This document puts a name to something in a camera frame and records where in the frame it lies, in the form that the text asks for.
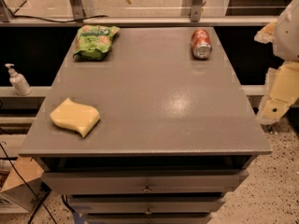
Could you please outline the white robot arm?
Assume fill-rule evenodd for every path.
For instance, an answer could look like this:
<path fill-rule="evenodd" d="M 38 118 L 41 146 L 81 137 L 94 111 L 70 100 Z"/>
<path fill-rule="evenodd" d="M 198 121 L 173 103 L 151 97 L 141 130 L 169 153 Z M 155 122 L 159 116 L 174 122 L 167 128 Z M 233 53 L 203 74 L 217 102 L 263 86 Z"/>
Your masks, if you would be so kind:
<path fill-rule="evenodd" d="M 265 75 L 264 95 L 256 119 L 262 125 L 278 122 L 299 99 L 299 0 L 292 0 L 275 21 L 265 25 L 254 40 L 271 43 L 283 60 Z"/>

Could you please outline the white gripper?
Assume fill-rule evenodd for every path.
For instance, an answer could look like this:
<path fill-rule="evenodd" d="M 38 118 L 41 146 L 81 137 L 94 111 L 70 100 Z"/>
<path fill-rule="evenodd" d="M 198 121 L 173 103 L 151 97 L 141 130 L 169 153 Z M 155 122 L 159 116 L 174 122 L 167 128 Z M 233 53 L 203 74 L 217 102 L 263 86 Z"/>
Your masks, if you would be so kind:
<path fill-rule="evenodd" d="M 279 15 L 277 23 L 269 22 L 254 40 L 273 42 L 276 56 L 284 62 L 278 69 L 269 68 L 265 76 L 264 96 L 256 119 L 260 124 L 278 122 L 299 99 L 299 0 L 292 0 Z"/>

